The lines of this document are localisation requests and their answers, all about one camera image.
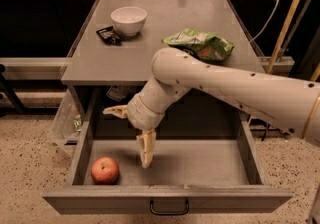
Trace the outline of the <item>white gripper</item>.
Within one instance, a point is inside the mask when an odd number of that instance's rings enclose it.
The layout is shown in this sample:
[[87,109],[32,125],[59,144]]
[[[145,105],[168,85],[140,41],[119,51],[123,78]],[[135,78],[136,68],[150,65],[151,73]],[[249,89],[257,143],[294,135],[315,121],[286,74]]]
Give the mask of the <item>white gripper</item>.
[[148,168],[153,160],[156,131],[154,130],[164,117],[163,113],[157,113],[148,108],[139,94],[136,94],[126,105],[107,107],[104,115],[113,115],[121,119],[127,119],[139,130],[145,130],[136,136],[140,150],[140,159],[143,168]]

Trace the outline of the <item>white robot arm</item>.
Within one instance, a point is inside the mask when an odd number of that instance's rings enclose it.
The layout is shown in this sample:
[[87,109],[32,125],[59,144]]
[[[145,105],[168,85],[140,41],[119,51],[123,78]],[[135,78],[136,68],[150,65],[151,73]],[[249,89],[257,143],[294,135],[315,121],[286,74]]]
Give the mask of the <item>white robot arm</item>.
[[105,114],[127,119],[137,136],[142,166],[150,166],[155,129],[165,111],[189,90],[205,92],[293,137],[320,144],[320,84],[255,73],[202,62],[176,48],[158,50],[152,77],[126,105],[108,107]]

